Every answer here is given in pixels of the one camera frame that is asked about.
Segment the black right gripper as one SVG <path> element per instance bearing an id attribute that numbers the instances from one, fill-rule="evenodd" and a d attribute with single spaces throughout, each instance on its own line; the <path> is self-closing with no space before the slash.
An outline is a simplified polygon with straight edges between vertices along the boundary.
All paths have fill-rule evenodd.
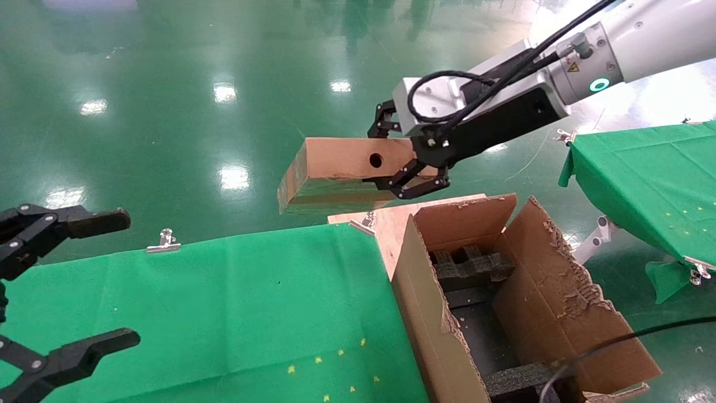
<path id="1" fill-rule="evenodd" d="M 466 158 L 502 144 L 570 115 L 552 84 L 513 84 L 488 99 L 454 128 L 446 124 L 414 119 L 416 159 L 392 176 L 378 177 L 378 190 L 401 200 L 420 198 L 450 186 L 448 168 Z M 387 138 L 401 133 L 401 124 L 392 120 L 397 113 L 394 100 L 376 105 L 368 138 Z M 423 174 L 428 167 L 435 174 Z"/>

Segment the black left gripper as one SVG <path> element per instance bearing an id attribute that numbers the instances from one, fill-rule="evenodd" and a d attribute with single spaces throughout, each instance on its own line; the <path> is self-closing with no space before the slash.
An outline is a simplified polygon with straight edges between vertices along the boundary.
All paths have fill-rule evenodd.
<path id="1" fill-rule="evenodd" d="M 48 209 L 21 204 L 1 214 L 1 278 L 15 280 L 67 239 L 123 231 L 131 225 L 125 209 L 93 213 L 83 206 Z M 0 283 L 0 324 L 7 321 L 7 288 Z M 138 332 L 116 329 L 74 341 L 41 355 L 6 336 L 1 360 L 21 371 L 1 390 L 3 402 L 41 402 L 57 388 L 91 377 L 106 355 L 140 344 Z"/>

